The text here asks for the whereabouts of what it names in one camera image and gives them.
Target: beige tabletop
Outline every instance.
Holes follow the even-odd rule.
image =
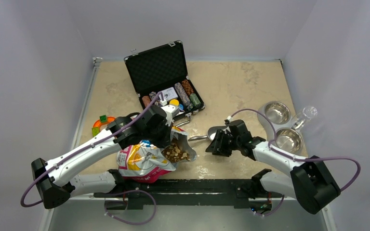
[[[224,120],[242,108],[258,109],[269,101],[286,104],[294,115],[289,89],[279,61],[274,62],[187,62],[188,75],[206,108],[181,127],[189,136],[206,135],[208,128],[224,125]],[[80,144],[92,137],[93,123],[99,116],[126,116],[142,111],[124,62],[102,62],[89,101]],[[265,131],[253,112],[241,112],[252,136],[266,138]],[[233,151],[230,157],[213,156],[205,149],[209,140],[189,143],[197,152],[194,162],[180,163],[164,179],[248,179],[270,166],[250,160]],[[112,154],[85,169],[83,174],[117,169]]]

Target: metal scoop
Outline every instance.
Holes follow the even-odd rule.
[[[206,138],[212,141],[213,138],[215,138],[217,130],[224,130],[226,128],[227,126],[214,126],[208,129],[208,134],[206,136],[194,136],[194,137],[189,138],[188,141],[199,141],[199,140],[204,140]]]

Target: gray wall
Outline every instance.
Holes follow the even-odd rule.
[[[360,161],[359,179],[332,204],[338,229],[370,230],[370,0],[319,0],[284,62],[299,109],[319,117],[305,140],[311,155],[347,155]],[[340,185],[352,163],[328,163]]]
[[[37,230],[30,162],[69,149],[90,64],[63,0],[0,0],[0,230]]]
[[[93,55],[180,39],[188,59],[279,59],[316,0],[66,0]]]

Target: black case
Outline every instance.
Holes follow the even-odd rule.
[[[174,119],[178,120],[185,116],[198,113],[205,108],[205,103],[198,94],[198,91],[188,78],[188,69],[186,68],[186,60],[184,46],[181,41],[169,42],[168,44],[152,48],[140,53],[124,58],[125,65],[135,92],[138,95],[138,100],[143,108],[145,108],[141,98],[148,95],[150,92],[161,91],[170,87],[174,87],[175,83],[181,83],[187,79],[198,96],[201,106],[186,111],[177,115]],[[180,97],[177,98],[179,103],[182,103]]]

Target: green cube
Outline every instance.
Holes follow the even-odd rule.
[[[99,127],[92,128],[93,137],[95,137],[98,133],[100,133],[100,128]]]
[[[100,116],[100,122],[102,122],[102,123],[107,122],[107,116],[106,115]]]

